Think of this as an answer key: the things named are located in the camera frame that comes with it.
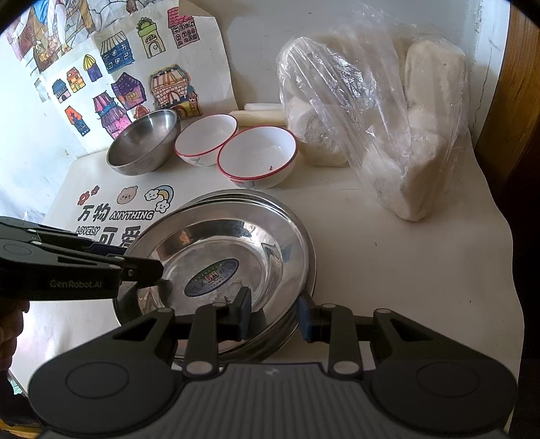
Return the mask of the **person's left hand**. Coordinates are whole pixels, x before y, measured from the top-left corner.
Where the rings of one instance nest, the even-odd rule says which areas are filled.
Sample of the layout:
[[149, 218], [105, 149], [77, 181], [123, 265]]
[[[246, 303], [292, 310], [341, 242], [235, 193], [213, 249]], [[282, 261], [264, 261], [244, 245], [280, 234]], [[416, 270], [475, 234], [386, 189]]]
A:
[[24, 314], [28, 312], [28, 301], [18, 301], [1, 318], [0, 370], [5, 371], [12, 364], [17, 349], [18, 337], [24, 329]]

